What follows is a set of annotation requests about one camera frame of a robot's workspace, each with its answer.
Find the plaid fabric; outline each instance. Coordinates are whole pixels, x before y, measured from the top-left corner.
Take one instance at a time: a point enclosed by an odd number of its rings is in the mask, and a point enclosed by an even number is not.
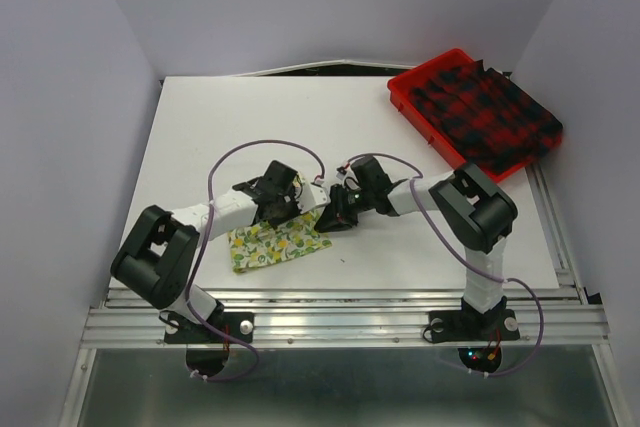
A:
[[[539,159],[562,137],[549,111],[481,60],[438,73],[411,97],[465,159],[494,174]]]

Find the screw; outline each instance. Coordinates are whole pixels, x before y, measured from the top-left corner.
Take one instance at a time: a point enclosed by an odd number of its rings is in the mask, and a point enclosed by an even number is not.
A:
[[[253,332],[253,324],[248,320],[243,320],[242,322],[240,322],[240,332],[242,332],[244,335],[250,334],[251,332]]]
[[[506,319],[504,319],[504,326],[509,332],[515,332],[516,330],[518,330],[518,321],[513,317],[507,317]]]
[[[431,330],[439,334],[444,329],[442,328],[442,319],[435,318],[431,321]]]

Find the white wall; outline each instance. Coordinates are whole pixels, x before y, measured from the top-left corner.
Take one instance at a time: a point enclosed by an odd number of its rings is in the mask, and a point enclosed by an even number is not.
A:
[[[158,82],[115,0],[0,12],[0,424],[57,425]]]
[[[640,0],[554,0],[515,75],[565,124],[544,167],[640,420]]]
[[[335,58],[421,62],[452,47],[509,70],[551,0],[117,0],[160,73]]]

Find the red plastic bin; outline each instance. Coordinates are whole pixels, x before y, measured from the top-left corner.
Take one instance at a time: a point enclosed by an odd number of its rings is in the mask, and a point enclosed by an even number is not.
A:
[[[418,109],[416,109],[409,100],[409,95],[413,87],[422,87],[427,80],[438,72],[471,62],[474,62],[474,60],[463,50],[452,49],[418,67],[394,77],[389,80],[387,84],[387,87],[391,91],[391,103],[396,106],[398,111],[411,122],[418,132],[427,139],[427,142],[432,145],[442,158],[454,169],[464,164],[466,162],[465,158],[418,112]],[[501,174],[496,174],[486,169],[484,169],[484,172],[491,177],[494,182],[500,182],[526,165],[526,163],[514,165]]]

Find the purple cable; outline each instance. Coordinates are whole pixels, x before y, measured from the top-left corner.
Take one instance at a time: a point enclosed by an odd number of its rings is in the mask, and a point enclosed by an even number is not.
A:
[[[486,374],[487,377],[504,377],[505,375],[509,375],[509,374],[513,374],[517,371],[519,371],[520,369],[522,369],[525,365],[527,365],[538,353],[538,350],[540,349],[540,345],[542,344],[542,337],[544,336],[544,312],[542,310],[542,304],[540,303],[540,299],[538,298],[538,296],[536,295],[536,293],[533,291],[533,289],[531,287],[529,287],[527,284],[525,284],[522,280],[520,279],[516,279],[515,277],[509,277],[508,279],[503,279],[502,277],[498,277],[495,275],[491,275],[488,274],[486,272],[483,272],[481,270],[479,270],[478,268],[476,268],[474,265],[472,265],[471,263],[467,262],[467,259],[465,259],[464,257],[462,257],[457,251],[456,249],[453,248],[453,246],[449,243],[449,241],[446,239],[446,237],[442,234],[442,232],[440,231],[440,229],[438,228],[438,226],[436,225],[436,223],[433,221],[433,219],[431,218],[431,216],[429,215],[429,213],[427,212],[427,209],[424,208],[424,205],[422,205],[422,201],[420,200],[420,197],[418,196],[418,193],[416,192],[416,188],[415,188],[415,181],[417,179],[423,179],[424,175],[422,174],[422,171],[420,171],[420,169],[418,169],[415,165],[411,164],[410,162],[407,162],[406,160],[403,160],[399,157],[396,157],[394,155],[389,155],[389,154],[380,154],[380,153],[367,153],[367,154],[360,154],[360,155],[355,155],[353,157],[351,157],[350,159],[347,160],[347,162],[351,163],[356,159],[359,159],[361,157],[367,156],[367,155],[372,155],[374,157],[384,157],[387,159],[391,159],[391,160],[395,160],[396,162],[399,162],[403,165],[406,165],[407,167],[413,169],[414,172],[416,172],[416,176],[413,177],[410,181],[409,181],[409,188],[411,189],[411,195],[413,197],[414,202],[416,203],[416,205],[418,206],[418,209],[420,209],[420,212],[422,213],[422,215],[424,216],[425,220],[427,221],[427,223],[429,224],[429,226],[431,227],[431,229],[433,230],[433,232],[436,234],[436,236],[438,237],[438,239],[440,240],[440,242],[442,242],[442,244],[447,248],[447,250],[451,253],[451,255],[453,255],[456,260],[458,260],[458,262],[460,262],[462,265],[464,265],[467,269],[469,269],[471,272],[484,277],[485,279],[489,279],[493,282],[497,282],[499,284],[503,284],[503,283],[507,283],[507,282],[515,282],[517,284],[520,284],[522,287],[525,288],[525,290],[529,293],[529,295],[531,295],[531,298],[533,299],[533,301],[536,304],[536,307],[538,309],[538,316],[540,319],[540,330],[538,331],[538,338],[536,339],[536,343],[535,346],[533,347],[533,350],[531,351],[531,353],[527,356],[527,358],[525,358],[520,364],[501,371],[501,372],[495,372],[493,374]],[[445,362],[448,365],[451,365],[457,369],[460,370],[465,370],[466,369],[462,369],[460,366],[452,364],[450,362]],[[485,376],[485,373],[482,372],[478,372],[475,370],[470,370],[470,372],[475,372],[479,375]]]
[[[249,350],[255,356],[256,360],[253,363],[253,365],[251,367],[249,367],[247,370],[245,370],[243,372],[240,372],[239,374],[232,375],[230,377],[224,377],[222,379],[217,379],[215,377],[206,377],[206,376],[200,375],[197,371],[189,369],[189,371],[191,372],[192,375],[196,375],[197,377],[199,377],[200,379],[202,379],[202,380],[204,380],[206,382],[228,382],[228,381],[231,381],[231,380],[240,379],[242,377],[245,377],[245,376],[249,375],[251,372],[253,372],[256,369],[256,367],[258,366],[258,364],[260,363],[260,354],[258,353],[257,349],[254,346],[252,346],[251,344],[248,344],[247,342],[244,342],[244,341],[242,341],[240,339],[236,339],[235,337],[232,337],[231,335],[226,334],[225,332],[222,332],[219,329],[216,329],[213,325],[209,324],[206,321],[206,319],[203,318],[194,309],[194,307],[191,305],[191,288],[193,287],[193,283],[194,283],[194,281],[196,279],[196,275],[198,274],[198,269],[200,268],[200,264],[202,263],[202,258],[204,257],[204,253],[206,251],[207,244],[209,243],[209,236],[211,235],[211,229],[213,228],[213,216],[215,214],[215,210],[213,208],[213,201],[214,201],[214,197],[213,197],[213,175],[216,173],[216,171],[218,170],[220,165],[225,160],[227,160],[231,155],[235,154],[239,150],[245,149],[247,147],[251,147],[253,145],[258,145],[258,144],[281,144],[281,145],[287,145],[289,147],[295,147],[295,148],[300,149],[300,150],[304,150],[305,152],[310,154],[314,159],[316,159],[318,164],[320,164],[321,172],[320,172],[320,175],[318,177],[324,178],[324,175],[325,175],[325,168],[324,168],[324,164],[322,163],[322,159],[320,159],[320,157],[315,152],[313,152],[311,149],[308,149],[307,147],[304,147],[303,145],[296,144],[295,142],[289,142],[287,140],[273,140],[273,139],[254,140],[252,142],[247,142],[247,143],[238,145],[237,147],[234,147],[229,152],[227,152],[222,157],[220,157],[220,159],[211,168],[211,171],[209,172],[209,178],[208,178],[209,218],[207,219],[207,224],[205,226],[204,233],[202,234],[203,235],[202,236],[202,246],[200,247],[200,250],[198,252],[198,256],[196,257],[196,261],[195,261],[195,263],[193,265],[193,271],[191,272],[191,277],[189,277],[189,281],[187,282],[187,286],[186,286],[185,291],[184,291],[184,299],[185,299],[185,302],[187,304],[187,308],[189,309],[191,314],[207,330],[209,330],[210,332],[216,334],[217,336],[225,339],[226,341],[228,341],[230,343],[237,344],[237,345],[240,345],[240,346],[246,348],[247,350]]]

